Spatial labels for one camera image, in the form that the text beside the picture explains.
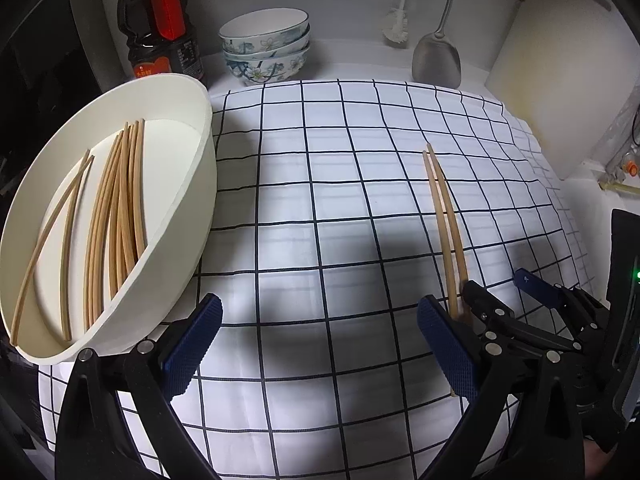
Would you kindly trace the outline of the wooden chopstick nine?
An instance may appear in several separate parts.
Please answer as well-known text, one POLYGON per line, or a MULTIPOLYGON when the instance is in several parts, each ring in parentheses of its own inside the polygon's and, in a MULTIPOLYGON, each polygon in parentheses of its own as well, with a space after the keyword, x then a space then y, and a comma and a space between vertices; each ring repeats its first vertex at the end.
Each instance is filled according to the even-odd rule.
POLYGON ((458 245, 454 239, 454 229, 452 228, 454 213, 451 211, 450 199, 448 198, 444 177, 439 169, 439 164, 431 144, 427 145, 426 151, 423 153, 423 162, 428 177, 428 184, 431 189, 440 248, 442 248, 442 261, 444 262, 447 291, 447 310, 455 320, 458 316, 458 298, 456 274, 454 273, 454 258, 452 258, 452 254, 458 253, 458 245))

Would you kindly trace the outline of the wooden chopstick ten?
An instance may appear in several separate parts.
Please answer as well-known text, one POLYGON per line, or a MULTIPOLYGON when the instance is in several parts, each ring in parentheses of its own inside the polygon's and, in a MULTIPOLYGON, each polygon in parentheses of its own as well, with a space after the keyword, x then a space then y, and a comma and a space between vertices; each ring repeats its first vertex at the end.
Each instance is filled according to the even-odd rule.
POLYGON ((461 297, 462 287, 469 281, 462 238, 445 175, 431 143, 426 144, 423 162, 436 214, 440 248, 442 248, 442 262, 444 263, 448 301, 447 309, 449 315, 455 321, 471 326, 471 311, 461 297))

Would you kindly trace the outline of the wooden chopstick three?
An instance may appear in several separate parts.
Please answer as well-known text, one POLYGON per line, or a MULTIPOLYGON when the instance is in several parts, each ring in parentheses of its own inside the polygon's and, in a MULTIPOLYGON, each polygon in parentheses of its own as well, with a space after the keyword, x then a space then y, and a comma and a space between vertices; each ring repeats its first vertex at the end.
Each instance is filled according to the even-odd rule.
POLYGON ((103 263, 106 226, 111 208, 111 197, 115 182, 115 165, 118 159, 122 136, 119 133, 108 153, 100 184, 96 191, 85 265, 84 322, 85 330, 90 330, 102 311, 103 263))

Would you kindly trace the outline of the cream oval plastic basin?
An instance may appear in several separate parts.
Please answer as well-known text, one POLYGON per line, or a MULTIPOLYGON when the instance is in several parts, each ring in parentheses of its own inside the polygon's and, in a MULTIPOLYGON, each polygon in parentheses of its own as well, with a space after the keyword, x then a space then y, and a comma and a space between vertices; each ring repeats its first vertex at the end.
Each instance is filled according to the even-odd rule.
POLYGON ((152 333, 201 257, 216 189, 213 109, 198 80, 147 76, 85 106, 37 155, 6 217, 12 346, 53 365, 152 333))

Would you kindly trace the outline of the wooden chopstick seven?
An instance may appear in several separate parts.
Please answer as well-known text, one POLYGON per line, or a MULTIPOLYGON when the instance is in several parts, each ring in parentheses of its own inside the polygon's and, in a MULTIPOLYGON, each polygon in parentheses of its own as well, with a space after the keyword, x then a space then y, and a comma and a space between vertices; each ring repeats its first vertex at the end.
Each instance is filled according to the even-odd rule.
POLYGON ((134 264, 137 262, 136 228, 134 227, 134 166, 136 166, 136 144, 138 127, 139 122, 137 120, 129 127, 129 152, 127 157, 129 234, 127 237, 128 248, 125 252, 125 256, 129 257, 129 259, 126 260, 127 273, 131 272, 131 270, 134 268, 134 264))

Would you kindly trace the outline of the wooden chopstick eight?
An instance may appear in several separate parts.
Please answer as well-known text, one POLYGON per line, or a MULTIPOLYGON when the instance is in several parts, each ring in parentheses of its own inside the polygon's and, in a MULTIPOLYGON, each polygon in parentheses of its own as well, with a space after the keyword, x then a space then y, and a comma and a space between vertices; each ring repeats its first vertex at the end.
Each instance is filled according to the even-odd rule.
POLYGON ((142 256, 145 250, 145 232, 143 220, 143 200, 142 200, 142 158, 144 139, 144 119, 136 122, 136 142, 134 142, 134 189, 132 199, 134 200, 134 240, 136 241, 137 258, 142 256))

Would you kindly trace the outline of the wooden chopstick four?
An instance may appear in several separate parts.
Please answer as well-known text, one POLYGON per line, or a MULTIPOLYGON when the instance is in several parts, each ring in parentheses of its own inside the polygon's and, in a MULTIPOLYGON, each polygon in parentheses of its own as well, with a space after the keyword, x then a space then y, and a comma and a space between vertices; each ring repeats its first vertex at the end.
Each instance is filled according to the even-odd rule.
POLYGON ((93 326, 100 316, 103 308, 103 282, 104 282, 104 252, 106 243, 106 230, 108 217, 110 216, 110 203, 114 185, 114 158, 118 147, 117 138, 114 141, 113 149, 105 164, 105 179, 101 188, 101 196, 98 203, 98 218, 96 218, 96 229, 94 230, 92 245, 92 268, 90 271, 90 304, 88 307, 89 326, 93 326))

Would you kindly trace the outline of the wooden chopstick six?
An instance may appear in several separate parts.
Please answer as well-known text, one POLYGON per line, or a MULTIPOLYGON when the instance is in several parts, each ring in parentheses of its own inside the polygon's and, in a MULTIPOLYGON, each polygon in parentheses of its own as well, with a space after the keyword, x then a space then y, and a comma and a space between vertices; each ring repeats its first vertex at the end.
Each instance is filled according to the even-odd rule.
POLYGON ((116 247, 120 249, 120 255, 116 257, 116 275, 119 286, 124 284, 127 276, 134 266, 134 246, 132 246, 132 231, 129 203, 129 124, 126 122, 122 128, 122 145, 120 146, 118 160, 118 223, 119 242, 116 247))

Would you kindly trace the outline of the wooden chopstick five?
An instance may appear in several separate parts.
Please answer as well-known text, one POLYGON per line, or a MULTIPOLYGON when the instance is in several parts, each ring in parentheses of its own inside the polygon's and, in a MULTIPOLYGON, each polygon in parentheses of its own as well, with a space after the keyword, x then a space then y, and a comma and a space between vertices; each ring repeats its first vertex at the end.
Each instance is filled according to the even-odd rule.
POLYGON ((108 225, 108 273, 110 274, 110 297, 114 298, 117 294, 122 277, 122 263, 120 262, 120 239, 118 234, 118 207, 119 207, 119 166, 122 159, 122 146, 128 139, 128 124, 124 125, 122 132, 119 133, 114 158, 114 185, 110 203, 110 224, 108 225))

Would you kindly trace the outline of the white cutting board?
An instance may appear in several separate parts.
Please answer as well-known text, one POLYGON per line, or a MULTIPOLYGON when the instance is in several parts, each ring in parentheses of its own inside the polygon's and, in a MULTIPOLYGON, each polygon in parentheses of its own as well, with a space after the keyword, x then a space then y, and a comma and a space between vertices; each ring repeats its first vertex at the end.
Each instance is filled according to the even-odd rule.
POLYGON ((639 44, 610 0, 526 0, 486 86, 565 179, 639 89, 639 44))

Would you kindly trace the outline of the steel spatula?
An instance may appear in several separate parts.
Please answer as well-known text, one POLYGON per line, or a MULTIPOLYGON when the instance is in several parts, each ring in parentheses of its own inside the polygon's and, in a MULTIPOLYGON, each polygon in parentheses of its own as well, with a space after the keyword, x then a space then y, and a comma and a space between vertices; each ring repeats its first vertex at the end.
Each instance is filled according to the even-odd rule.
POLYGON ((457 89, 461 84, 460 55, 445 34, 453 4, 454 0, 446 0, 437 28, 423 36, 413 50, 411 76, 420 84, 449 89, 457 89))

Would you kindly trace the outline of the white dish brush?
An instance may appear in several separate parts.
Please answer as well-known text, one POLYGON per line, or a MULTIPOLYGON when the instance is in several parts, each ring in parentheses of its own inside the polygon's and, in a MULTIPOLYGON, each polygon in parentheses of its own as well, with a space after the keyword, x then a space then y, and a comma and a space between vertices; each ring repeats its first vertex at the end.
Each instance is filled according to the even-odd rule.
POLYGON ((394 0, 383 18, 381 32, 386 42, 394 47, 405 47, 409 38, 407 0, 394 0))

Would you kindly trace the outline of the bottom floral ceramic bowl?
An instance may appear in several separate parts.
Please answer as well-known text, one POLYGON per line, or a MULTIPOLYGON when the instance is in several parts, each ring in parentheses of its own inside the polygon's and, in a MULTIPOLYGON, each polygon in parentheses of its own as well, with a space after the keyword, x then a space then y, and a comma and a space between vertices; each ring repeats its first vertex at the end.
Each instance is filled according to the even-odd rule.
POLYGON ((272 58, 252 58, 241 60, 237 54, 226 54, 224 62, 228 72, 246 86, 270 84, 292 78, 305 65, 310 44, 303 49, 272 58))

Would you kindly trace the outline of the floral ceramic bowl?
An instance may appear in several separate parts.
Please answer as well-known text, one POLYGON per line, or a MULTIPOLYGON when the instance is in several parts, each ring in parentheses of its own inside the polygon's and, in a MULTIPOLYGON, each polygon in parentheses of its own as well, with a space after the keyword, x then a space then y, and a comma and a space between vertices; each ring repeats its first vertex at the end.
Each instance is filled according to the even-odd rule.
POLYGON ((218 36, 225 51, 255 52, 295 40, 307 26, 309 14, 304 10, 262 9, 232 18, 221 26, 218 36))
POLYGON ((224 62, 228 72, 246 86, 270 84, 292 78, 305 65, 310 44, 303 49, 272 58, 252 58, 241 60, 237 54, 226 54, 224 62))
POLYGON ((303 35, 300 35, 295 40, 287 42, 286 44, 281 44, 280 46, 272 44, 271 47, 267 50, 258 50, 255 52, 244 53, 224 51, 224 56, 226 58, 230 58, 230 60, 234 62, 245 62, 264 60, 265 58, 282 58, 282 56, 302 52, 310 45, 310 30, 311 27, 307 26, 303 35))

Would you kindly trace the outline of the middle floral ceramic bowl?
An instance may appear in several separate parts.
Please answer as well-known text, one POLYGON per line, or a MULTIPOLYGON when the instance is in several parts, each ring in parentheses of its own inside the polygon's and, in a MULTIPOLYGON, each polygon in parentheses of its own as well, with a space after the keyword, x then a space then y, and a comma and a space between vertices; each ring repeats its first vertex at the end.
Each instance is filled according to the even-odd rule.
POLYGON ((265 58, 282 58, 282 56, 302 52, 310 45, 310 30, 311 27, 307 26, 303 35, 300 35, 295 40, 287 42, 286 44, 281 44, 280 46, 272 44, 271 47, 267 50, 258 50, 255 52, 244 53, 224 51, 224 56, 226 58, 230 58, 230 60, 234 62, 245 62, 264 60, 265 58))

